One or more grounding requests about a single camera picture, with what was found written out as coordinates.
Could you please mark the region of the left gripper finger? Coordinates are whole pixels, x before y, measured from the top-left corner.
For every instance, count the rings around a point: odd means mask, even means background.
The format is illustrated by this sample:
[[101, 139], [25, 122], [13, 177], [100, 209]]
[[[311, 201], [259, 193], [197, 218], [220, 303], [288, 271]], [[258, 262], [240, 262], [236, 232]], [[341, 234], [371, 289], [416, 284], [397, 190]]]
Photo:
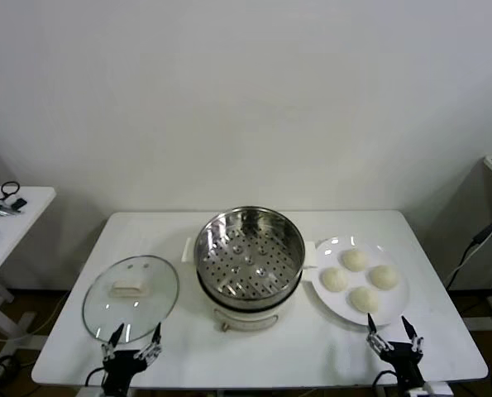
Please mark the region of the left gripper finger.
[[113, 360], [115, 358], [117, 344], [121, 338], [125, 324], [121, 323], [119, 327], [112, 333], [108, 342], [101, 345], [103, 362]]
[[150, 366], [161, 354], [161, 323], [158, 323], [152, 335], [150, 343], [139, 351], [139, 359]]

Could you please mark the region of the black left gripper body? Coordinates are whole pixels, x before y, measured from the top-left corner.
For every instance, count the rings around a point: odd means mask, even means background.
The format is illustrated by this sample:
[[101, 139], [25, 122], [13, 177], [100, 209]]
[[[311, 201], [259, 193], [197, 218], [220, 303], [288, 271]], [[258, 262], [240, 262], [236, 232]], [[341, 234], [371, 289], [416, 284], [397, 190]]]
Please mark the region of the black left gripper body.
[[127, 395], [132, 378], [147, 368], [145, 358], [137, 350], [117, 351], [112, 359], [103, 362], [105, 378], [102, 383], [104, 395]]

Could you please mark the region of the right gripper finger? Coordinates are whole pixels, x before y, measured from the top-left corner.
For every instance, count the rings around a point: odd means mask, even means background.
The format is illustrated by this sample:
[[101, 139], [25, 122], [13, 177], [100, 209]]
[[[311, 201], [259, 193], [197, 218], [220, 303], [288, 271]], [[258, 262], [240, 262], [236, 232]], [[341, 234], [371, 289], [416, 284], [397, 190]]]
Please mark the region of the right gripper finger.
[[368, 335], [366, 337], [366, 341], [370, 345], [370, 348], [376, 354], [391, 352], [392, 346], [378, 334], [377, 327], [375, 326], [375, 322], [370, 313], [367, 314], [367, 321]]
[[422, 355], [424, 338], [420, 337], [417, 334], [414, 326], [406, 319], [406, 317], [402, 316], [401, 319], [404, 330], [407, 333], [409, 340], [411, 341], [412, 351]]

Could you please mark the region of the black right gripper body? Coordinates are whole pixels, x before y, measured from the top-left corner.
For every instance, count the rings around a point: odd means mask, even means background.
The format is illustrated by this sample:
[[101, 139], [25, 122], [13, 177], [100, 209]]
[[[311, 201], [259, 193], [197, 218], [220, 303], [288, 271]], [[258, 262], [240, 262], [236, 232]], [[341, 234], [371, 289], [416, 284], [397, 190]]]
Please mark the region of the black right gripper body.
[[424, 379], [418, 368], [423, 354], [413, 350], [407, 342], [389, 342], [392, 349], [384, 349], [379, 354], [382, 361], [389, 363], [393, 368], [399, 387], [422, 387]]

